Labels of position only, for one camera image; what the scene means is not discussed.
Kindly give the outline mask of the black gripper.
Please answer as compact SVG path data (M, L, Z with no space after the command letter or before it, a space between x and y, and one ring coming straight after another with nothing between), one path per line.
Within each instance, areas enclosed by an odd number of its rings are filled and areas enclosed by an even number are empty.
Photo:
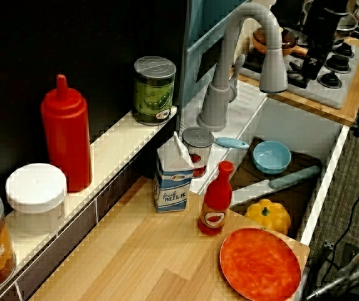
M324 65L329 52L332 49L335 39L332 38L326 43L315 42L312 38L307 37L308 52L305 56L301 74L304 78L316 80L321 68Z

